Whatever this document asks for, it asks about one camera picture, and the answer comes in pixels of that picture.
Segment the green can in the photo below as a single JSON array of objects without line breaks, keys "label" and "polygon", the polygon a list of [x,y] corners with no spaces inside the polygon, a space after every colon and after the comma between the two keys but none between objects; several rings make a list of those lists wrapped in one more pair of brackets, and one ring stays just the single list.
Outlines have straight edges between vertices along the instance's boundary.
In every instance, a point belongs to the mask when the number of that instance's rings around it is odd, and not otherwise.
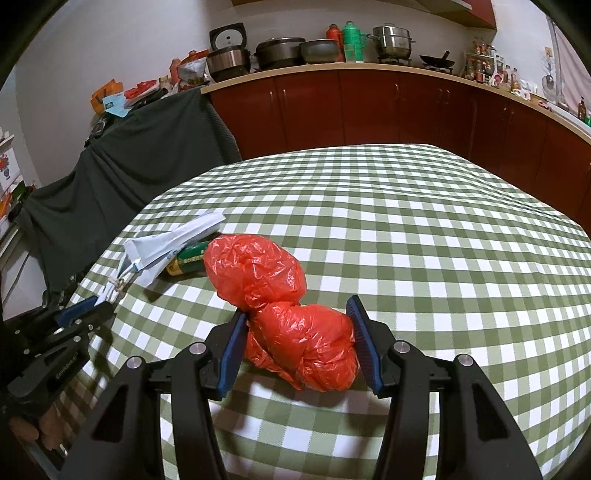
[{"label": "green can", "polygon": [[166,266],[166,272],[173,277],[196,271],[204,273],[203,254],[210,242],[208,240],[183,248]]}]

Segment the wooden countertop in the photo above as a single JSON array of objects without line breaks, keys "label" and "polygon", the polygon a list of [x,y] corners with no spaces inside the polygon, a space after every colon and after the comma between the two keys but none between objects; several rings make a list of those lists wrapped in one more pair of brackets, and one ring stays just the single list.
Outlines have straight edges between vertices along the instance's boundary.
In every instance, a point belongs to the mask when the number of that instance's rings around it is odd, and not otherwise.
[{"label": "wooden countertop", "polygon": [[515,102],[519,102],[525,106],[533,108],[534,110],[542,113],[543,115],[551,118],[555,122],[560,123],[565,128],[571,130],[574,134],[578,135],[580,138],[585,140],[589,145],[591,145],[591,137],[587,135],[586,132],[578,128],[575,124],[569,122],[566,118],[563,118],[557,113],[550,112],[536,103],[528,102],[527,100],[523,100],[516,95],[513,95],[509,92],[504,92],[498,88],[490,87],[488,85],[482,85],[480,83],[472,82],[471,80],[467,80],[461,77],[456,77],[455,75],[449,75],[447,73],[439,73],[433,72],[431,70],[425,70],[421,68],[415,67],[404,67],[400,65],[384,65],[381,63],[325,63],[319,65],[302,65],[299,67],[287,67],[284,69],[274,69],[274,70],[265,70],[263,72],[256,72],[250,73],[248,75],[244,75],[242,77],[237,77],[230,80],[225,80],[224,82],[213,83],[211,85],[207,85],[201,89],[202,93],[210,93],[215,92],[216,90],[220,90],[232,85],[238,85],[240,83],[250,82],[252,80],[264,79],[269,77],[275,77],[279,75],[287,75],[290,73],[301,73],[301,72],[317,72],[319,70],[389,70],[392,72],[404,72],[404,73],[415,73],[417,75],[427,75],[431,77],[439,77],[444,80],[451,80],[453,82],[464,83],[465,85],[469,85],[474,88],[480,88],[483,90],[487,90],[489,92],[496,93],[497,95],[504,96],[510,100]]}]

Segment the black frying pan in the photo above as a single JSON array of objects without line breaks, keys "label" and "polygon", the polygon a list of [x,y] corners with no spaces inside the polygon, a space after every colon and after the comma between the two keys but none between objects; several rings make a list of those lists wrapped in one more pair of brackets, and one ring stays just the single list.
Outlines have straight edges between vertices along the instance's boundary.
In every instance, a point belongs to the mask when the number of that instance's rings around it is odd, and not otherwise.
[{"label": "black frying pan", "polygon": [[454,66],[455,62],[453,60],[448,60],[448,56],[449,50],[447,50],[440,59],[428,57],[426,55],[421,55],[421,59],[430,67],[435,67],[437,69],[450,69]]}]

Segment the green and white tablecloth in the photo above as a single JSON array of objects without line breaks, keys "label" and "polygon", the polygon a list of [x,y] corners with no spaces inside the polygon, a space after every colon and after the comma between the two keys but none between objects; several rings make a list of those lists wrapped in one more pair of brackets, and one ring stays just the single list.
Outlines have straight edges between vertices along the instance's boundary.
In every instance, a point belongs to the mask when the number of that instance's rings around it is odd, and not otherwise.
[{"label": "green and white tablecloth", "polygon": [[[73,298],[96,294],[137,232],[163,232],[207,211],[223,232],[266,235],[306,272],[304,304],[344,311],[358,294],[373,319],[425,354],[471,354],[505,399],[546,478],[591,414],[591,242],[561,213],[470,162],[427,145],[362,145],[275,155],[215,168],[156,198],[115,239]],[[61,396],[74,433],[131,355],[174,356],[230,319],[206,278],[133,285],[110,331]],[[425,478],[439,442],[436,396]],[[367,479],[388,400],[361,375],[342,393],[299,393],[243,362],[211,403],[232,479]],[[176,479],[170,399],[161,430]]]}]

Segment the pot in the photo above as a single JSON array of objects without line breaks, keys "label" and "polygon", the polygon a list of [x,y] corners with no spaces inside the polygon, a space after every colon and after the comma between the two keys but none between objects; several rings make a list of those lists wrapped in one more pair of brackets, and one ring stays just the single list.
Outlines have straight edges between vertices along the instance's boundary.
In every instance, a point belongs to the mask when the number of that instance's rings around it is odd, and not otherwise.
[{"label": "pot", "polygon": [[303,65],[300,43],[305,41],[300,37],[272,38],[258,44],[255,57],[262,70]]},{"label": "pot", "polygon": [[453,60],[448,60],[449,50],[443,54],[443,57],[438,59],[437,57],[428,57],[427,55],[421,55],[421,59],[425,64],[429,65],[430,67],[435,67],[437,69],[450,69],[452,68],[456,62]]},{"label": "pot", "polygon": [[327,38],[305,41],[300,47],[306,63],[334,63],[340,54],[339,42]]},{"label": "pot", "polygon": [[406,28],[396,27],[393,23],[385,23],[373,29],[374,34],[368,38],[375,40],[378,56],[381,59],[408,60],[413,52],[413,39]]},{"label": "pot", "polygon": [[251,71],[250,52],[237,45],[220,48],[207,56],[209,74],[216,82],[246,75]]}]

